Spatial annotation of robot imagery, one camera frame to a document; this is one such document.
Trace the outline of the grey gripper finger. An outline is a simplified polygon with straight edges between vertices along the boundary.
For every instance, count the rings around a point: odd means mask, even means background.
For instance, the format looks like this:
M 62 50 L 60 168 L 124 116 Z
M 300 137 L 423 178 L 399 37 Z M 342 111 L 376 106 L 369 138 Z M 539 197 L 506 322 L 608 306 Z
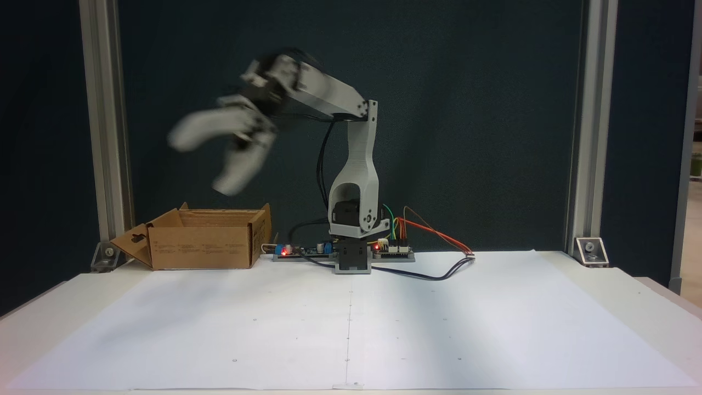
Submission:
M 198 149 L 212 138 L 240 132 L 251 125 L 251 113 L 241 108 L 193 112 L 179 120 L 167 137 L 168 145 L 178 152 Z
M 243 191 L 260 172 L 275 140 L 276 133 L 271 130 L 235 132 L 223 170 L 213 181 L 213 190 L 227 196 Z

